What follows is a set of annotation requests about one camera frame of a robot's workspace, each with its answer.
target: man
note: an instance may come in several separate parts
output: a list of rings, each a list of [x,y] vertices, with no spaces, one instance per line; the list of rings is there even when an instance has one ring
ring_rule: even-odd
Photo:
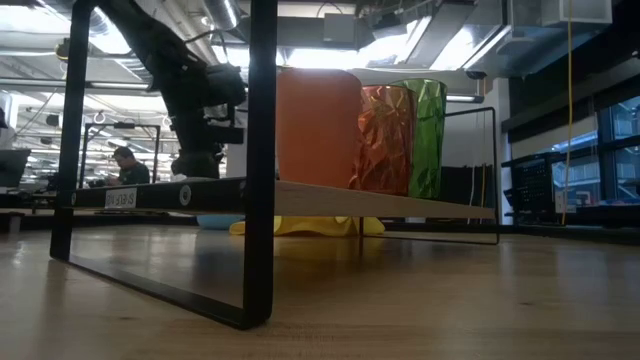
[[[120,176],[117,179],[110,178],[109,185],[135,185],[150,182],[149,168],[136,160],[131,149],[121,146],[113,153],[113,158],[120,167]]]
[[[0,150],[11,150],[15,135],[16,131],[7,124],[4,109],[0,108]]]

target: ceiling duct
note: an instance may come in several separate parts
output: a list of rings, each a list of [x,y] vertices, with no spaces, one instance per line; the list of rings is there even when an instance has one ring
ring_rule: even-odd
[[[204,0],[204,5],[215,29],[229,31],[240,24],[242,10],[235,0]]]
[[[46,9],[53,12],[57,16],[61,16],[71,21],[71,11],[75,0],[38,0]],[[101,11],[93,10],[91,12],[89,27],[89,37],[108,37],[120,36],[115,25]],[[128,69],[132,74],[140,78],[140,80],[151,83],[152,76],[138,59],[116,60],[120,65]]]

